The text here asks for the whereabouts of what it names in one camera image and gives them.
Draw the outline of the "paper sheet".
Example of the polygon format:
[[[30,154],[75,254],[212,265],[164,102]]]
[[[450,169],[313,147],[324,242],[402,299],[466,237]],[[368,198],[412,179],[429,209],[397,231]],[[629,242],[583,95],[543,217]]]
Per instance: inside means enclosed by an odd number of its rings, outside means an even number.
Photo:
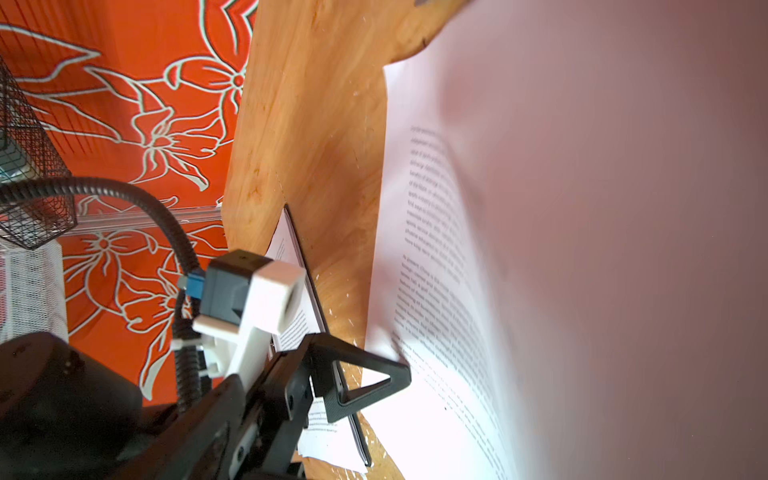
[[[301,267],[283,209],[266,256]],[[306,275],[297,313],[287,329],[273,338],[273,345],[277,351],[294,350],[299,347],[306,335],[314,333],[322,332],[313,311]],[[298,454],[304,458],[326,462],[339,469],[365,475],[367,468],[358,455],[347,420],[348,417],[334,423],[328,422],[323,399],[314,398],[309,410],[307,426],[299,438]]]
[[[407,479],[767,475],[767,5],[473,1],[384,70]]]

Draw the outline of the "grey clip folder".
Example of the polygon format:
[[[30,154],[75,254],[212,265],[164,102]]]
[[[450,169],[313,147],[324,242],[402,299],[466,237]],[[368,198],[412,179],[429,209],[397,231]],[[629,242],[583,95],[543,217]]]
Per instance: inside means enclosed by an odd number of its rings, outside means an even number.
[[[314,311],[315,317],[317,318],[318,327],[320,328],[320,331],[322,333],[329,333],[330,328],[326,320],[326,317],[322,308],[322,304],[319,300],[318,292],[315,286],[315,281],[311,278],[311,271],[308,267],[303,249],[301,247],[299,236],[296,232],[293,218],[291,215],[291,210],[288,203],[285,203],[283,206],[283,214],[287,219],[290,237],[293,241],[294,249],[298,254],[299,265],[302,268],[304,268],[307,272],[308,291],[309,291],[311,303],[313,306],[313,311]],[[347,423],[350,426],[351,434],[354,439],[354,442],[358,451],[358,455],[361,461],[363,462],[366,468],[372,467],[373,466],[372,455],[370,453],[369,447],[367,446],[367,440],[365,438],[363,428],[360,423],[358,415],[353,414],[348,416]]]

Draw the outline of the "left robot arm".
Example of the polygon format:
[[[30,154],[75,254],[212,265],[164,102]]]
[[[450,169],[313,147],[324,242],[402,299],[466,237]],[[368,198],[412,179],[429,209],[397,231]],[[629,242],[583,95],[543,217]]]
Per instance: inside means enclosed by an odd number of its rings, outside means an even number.
[[[100,195],[163,231],[182,269],[171,350],[177,400],[146,408],[131,381],[49,332],[1,346],[1,474],[12,479],[301,479],[294,453],[315,399],[329,422],[407,388],[410,367],[328,333],[292,350],[271,340],[295,318],[298,265],[235,250],[202,268],[170,211],[115,180],[5,184],[5,204]]]

